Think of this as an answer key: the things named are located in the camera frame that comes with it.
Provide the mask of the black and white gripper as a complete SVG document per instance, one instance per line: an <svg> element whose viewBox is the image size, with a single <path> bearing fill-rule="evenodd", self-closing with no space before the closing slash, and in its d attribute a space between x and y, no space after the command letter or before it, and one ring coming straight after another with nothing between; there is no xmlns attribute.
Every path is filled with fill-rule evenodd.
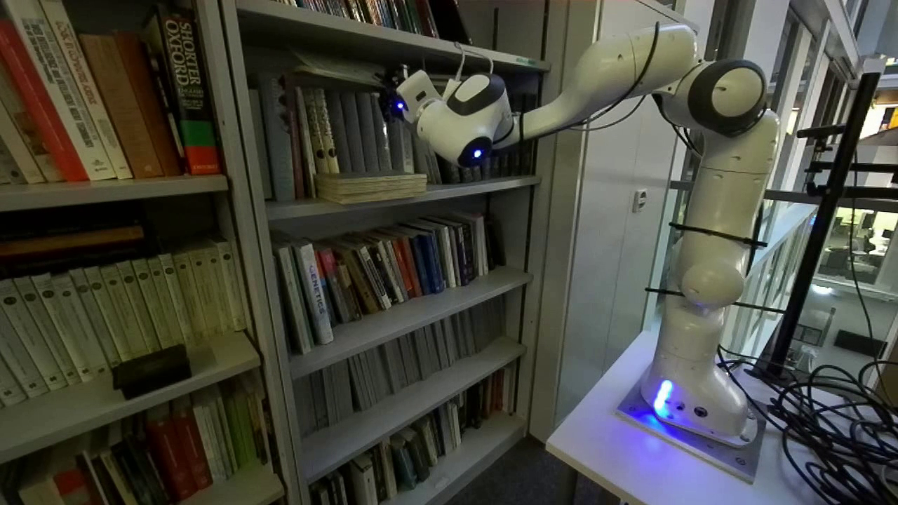
<svg viewBox="0 0 898 505"><path fill-rule="evenodd" d="M437 97L441 93L431 75L427 71L415 71L385 93L385 113L391 117L415 124L423 116L423 110L431 107Z"/></svg>

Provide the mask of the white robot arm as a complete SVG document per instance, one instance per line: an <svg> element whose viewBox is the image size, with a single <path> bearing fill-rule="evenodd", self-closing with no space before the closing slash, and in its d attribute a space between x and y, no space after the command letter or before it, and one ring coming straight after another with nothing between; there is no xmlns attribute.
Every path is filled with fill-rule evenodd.
<svg viewBox="0 0 898 505"><path fill-rule="evenodd" d="M765 75L746 58L708 61L687 26L653 26L590 44L560 93L516 113L493 74L437 83L403 75L388 100L445 162L475 168L487 155L555 134L625 97L653 97L664 121L701 138L699 168L667 274L656 350L640 379L652 413L675 428L737 447L748 403L718 371L725 313L744 295L751 228L778 158L778 116Z"/></svg>

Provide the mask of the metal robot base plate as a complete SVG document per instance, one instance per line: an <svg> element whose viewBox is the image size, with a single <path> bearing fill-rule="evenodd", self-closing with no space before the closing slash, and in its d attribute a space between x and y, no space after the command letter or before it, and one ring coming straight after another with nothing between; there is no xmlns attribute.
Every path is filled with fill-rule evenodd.
<svg viewBox="0 0 898 505"><path fill-rule="evenodd" d="M748 413L736 437L711 437L681 427L687 413L691 407L675 398L673 381L663 381L652 398L642 398L640 391L628 391L617 403L617 414L635 427L744 482L751 482L760 464L765 420Z"/></svg>

